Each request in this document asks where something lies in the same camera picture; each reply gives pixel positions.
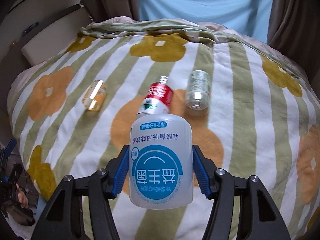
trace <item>person's hand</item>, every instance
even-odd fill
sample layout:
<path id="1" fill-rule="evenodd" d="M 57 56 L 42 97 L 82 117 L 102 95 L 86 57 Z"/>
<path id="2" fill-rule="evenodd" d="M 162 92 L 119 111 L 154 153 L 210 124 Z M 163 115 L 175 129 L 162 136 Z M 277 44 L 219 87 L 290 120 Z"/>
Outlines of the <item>person's hand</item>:
<path id="1" fill-rule="evenodd" d="M 20 189 L 19 185 L 16 184 L 16 186 L 17 186 L 17 191 L 18 191 L 18 200 L 19 200 L 19 203 L 21 204 L 20 206 L 22 208 L 27 208 L 29 206 L 28 199 L 27 199 L 26 195 Z"/>

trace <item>screw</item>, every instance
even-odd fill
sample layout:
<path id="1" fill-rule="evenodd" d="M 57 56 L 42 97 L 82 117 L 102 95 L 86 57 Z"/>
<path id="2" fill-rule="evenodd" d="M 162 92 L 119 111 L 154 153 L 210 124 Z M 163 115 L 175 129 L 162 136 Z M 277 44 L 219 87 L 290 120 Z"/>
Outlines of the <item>screw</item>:
<path id="1" fill-rule="evenodd" d="M 257 181 L 259 180 L 259 178 L 258 178 L 256 175 L 251 176 L 250 179 L 251 179 L 253 182 L 257 182 Z"/>
<path id="2" fill-rule="evenodd" d="M 107 170 L 106 169 L 98 169 L 98 174 L 99 175 L 104 175 L 107 173 Z"/>
<path id="3" fill-rule="evenodd" d="M 224 169 L 217 169 L 217 173 L 219 175 L 224 175 L 226 173 L 226 171 Z"/>
<path id="4" fill-rule="evenodd" d="M 70 180 L 72 180 L 72 176 L 71 175 L 66 175 L 66 176 L 63 177 L 63 180 L 64 181 L 70 181 Z"/>

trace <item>striped blanket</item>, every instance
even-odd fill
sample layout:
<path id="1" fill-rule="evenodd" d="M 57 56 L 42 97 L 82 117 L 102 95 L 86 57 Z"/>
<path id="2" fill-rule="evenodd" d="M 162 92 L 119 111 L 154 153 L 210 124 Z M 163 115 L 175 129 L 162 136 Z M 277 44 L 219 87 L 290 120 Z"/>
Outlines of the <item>striped blanket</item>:
<path id="1" fill-rule="evenodd" d="M 212 76 L 211 109 L 208 116 L 190 117 L 184 114 L 185 89 L 197 69 Z M 14 93 L 8 106 L 13 134 L 41 195 L 49 199 L 64 175 L 89 176 L 117 156 L 159 75 L 169 76 L 171 113 L 190 123 L 193 143 L 232 175 L 258 175 L 292 239 L 303 235 L 320 202 L 320 104 L 310 85 L 238 36 L 171 20 L 92 23 Z M 99 112 L 85 111 L 81 100 L 95 79 L 105 81 L 108 94 Z M 120 238 L 201 239 L 212 201 L 196 181 L 194 186 L 193 203 L 157 211 L 134 206 L 126 181 L 111 201 Z M 88 199 L 83 201 L 93 239 Z M 236 198 L 230 239 L 239 203 Z"/>

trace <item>white wall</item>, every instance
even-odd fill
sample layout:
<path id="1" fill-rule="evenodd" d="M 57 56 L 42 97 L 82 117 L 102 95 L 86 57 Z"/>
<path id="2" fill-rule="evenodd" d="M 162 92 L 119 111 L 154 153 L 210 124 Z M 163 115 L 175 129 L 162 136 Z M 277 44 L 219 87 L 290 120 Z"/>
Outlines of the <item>white wall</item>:
<path id="1" fill-rule="evenodd" d="M 0 61 L 10 45 L 18 41 L 22 32 L 35 22 L 71 6 L 80 0 L 26 0 L 12 10 L 0 26 Z"/>

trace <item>blanket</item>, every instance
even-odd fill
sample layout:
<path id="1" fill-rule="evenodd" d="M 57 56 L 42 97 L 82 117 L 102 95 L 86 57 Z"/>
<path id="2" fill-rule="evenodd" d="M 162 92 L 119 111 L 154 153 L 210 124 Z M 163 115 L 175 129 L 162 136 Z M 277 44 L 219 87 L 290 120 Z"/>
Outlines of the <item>blanket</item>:
<path id="1" fill-rule="evenodd" d="M 212 77 L 210 113 L 184 113 L 193 70 Z M 217 167 L 234 176 L 260 177 L 292 239 L 319 213 L 320 104 L 296 70 L 240 37 L 172 20 L 92 23 L 65 52 L 38 68 L 14 93 L 8 112 L 23 163 L 49 199 L 66 174 L 89 176 L 129 143 L 130 126 L 149 85 L 167 75 L 174 89 L 171 114 L 185 118 Z M 82 98 L 104 80 L 99 112 Z M 145 210 L 129 200 L 128 181 L 110 202 L 121 239 L 201 239 L 212 201 L 194 181 L 194 201 L 172 210 Z M 84 223 L 93 239 L 84 197 Z M 239 199 L 230 239 L 236 236 Z"/>

